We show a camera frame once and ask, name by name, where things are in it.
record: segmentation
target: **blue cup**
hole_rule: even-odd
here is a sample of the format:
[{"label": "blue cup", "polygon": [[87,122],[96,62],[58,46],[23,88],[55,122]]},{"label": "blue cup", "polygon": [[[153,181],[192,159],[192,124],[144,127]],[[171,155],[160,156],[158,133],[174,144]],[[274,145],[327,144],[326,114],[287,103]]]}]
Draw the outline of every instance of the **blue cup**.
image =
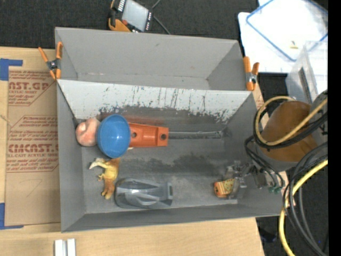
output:
[{"label": "blue cup", "polygon": [[121,115],[110,115],[100,124],[97,145],[110,158],[118,158],[128,150],[131,130],[128,121]]}]

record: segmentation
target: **blue tape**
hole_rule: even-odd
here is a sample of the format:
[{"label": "blue tape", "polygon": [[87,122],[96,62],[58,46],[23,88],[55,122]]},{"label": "blue tape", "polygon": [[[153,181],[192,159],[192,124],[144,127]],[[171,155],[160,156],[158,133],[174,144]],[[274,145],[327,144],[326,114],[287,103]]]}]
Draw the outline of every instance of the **blue tape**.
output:
[{"label": "blue tape", "polygon": [[22,228],[23,226],[9,226],[5,227],[5,203],[0,203],[0,230],[11,228]]},{"label": "blue tape", "polygon": [[22,60],[0,59],[0,81],[9,80],[9,66],[22,66]]}]

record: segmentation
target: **yellow cable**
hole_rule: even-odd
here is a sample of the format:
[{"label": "yellow cable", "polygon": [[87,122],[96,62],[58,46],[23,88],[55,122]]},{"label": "yellow cable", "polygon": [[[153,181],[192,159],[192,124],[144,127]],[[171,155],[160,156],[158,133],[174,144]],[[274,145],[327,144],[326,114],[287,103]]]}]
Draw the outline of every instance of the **yellow cable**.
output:
[{"label": "yellow cable", "polygon": [[[315,166],[313,169],[311,169],[309,172],[307,172],[294,186],[293,188],[293,196],[295,195],[296,191],[307,181],[308,178],[310,178],[312,175],[316,174],[318,171],[320,171],[322,168],[328,165],[328,159],[321,162],[317,166]],[[289,256],[295,256],[294,253],[291,251],[285,234],[284,234],[284,219],[285,219],[285,209],[288,207],[289,204],[289,198],[287,196],[286,201],[285,201],[285,208],[282,208],[280,218],[279,218],[279,237],[281,239],[282,245],[287,252]]]},{"label": "yellow cable", "polygon": [[279,97],[274,97],[274,98],[271,98],[270,100],[268,100],[267,102],[265,102],[261,107],[260,109],[258,110],[257,112],[257,115],[256,115],[256,121],[255,121],[255,131],[256,131],[256,135],[257,137],[259,138],[259,140],[266,144],[266,145],[269,145],[269,146],[274,146],[274,145],[277,145],[277,144],[280,144],[286,140],[288,140],[290,137],[292,137],[299,129],[301,129],[328,101],[328,98],[324,99],[304,120],[302,120],[300,122],[300,124],[298,124],[290,133],[286,134],[284,137],[282,137],[281,139],[278,139],[276,141],[271,141],[271,142],[268,142],[266,141],[260,131],[259,131],[259,118],[261,116],[261,112],[263,111],[263,109],[272,101],[275,101],[275,100],[279,100],[279,99],[285,99],[285,100],[290,100],[290,101],[293,101],[294,99],[291,98],[291,97],[287,97],[287,96],[279,96]]}]

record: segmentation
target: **brown bag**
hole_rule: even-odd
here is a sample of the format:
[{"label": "brown bag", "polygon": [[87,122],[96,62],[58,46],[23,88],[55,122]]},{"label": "brown bag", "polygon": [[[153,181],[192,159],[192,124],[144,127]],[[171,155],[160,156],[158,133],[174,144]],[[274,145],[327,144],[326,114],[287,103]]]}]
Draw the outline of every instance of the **brown bag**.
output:
[{"label": "brown bag", "polygon": [[[304,120],[310,111],[311,105],[307,103],[301,101],[283,102],[272,113],[262,132],[262,137],[269,142],[281,139]],[[315,139],[310,134],[290,146],[270,150],[263,147],[260,147],[260,149],[270,158],[284,162],[299,162],[309,151],[317,146]]]}]

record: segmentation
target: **yellow toy dinosaur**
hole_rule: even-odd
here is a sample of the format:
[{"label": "yellow toy dinosaur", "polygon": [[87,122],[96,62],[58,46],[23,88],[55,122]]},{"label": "yellow toy dinosaur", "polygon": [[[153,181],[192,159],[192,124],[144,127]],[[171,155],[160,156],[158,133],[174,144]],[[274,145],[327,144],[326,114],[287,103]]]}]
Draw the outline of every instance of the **yellow toy dinosaur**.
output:
[{"label": "yellow toy dinosaur", "polygon": [[113,158],[106,161],[104,158],[96,158],[96,160],[91,163],[89,170],[93,167],[100,166],[105,168],[104,173],[99,175],[99,180],[104,179],[104,191],[101,193],[106,199],[110,199],[111,195],[115,191],[115,184],[113,183],[118,175],[120,157]]}]

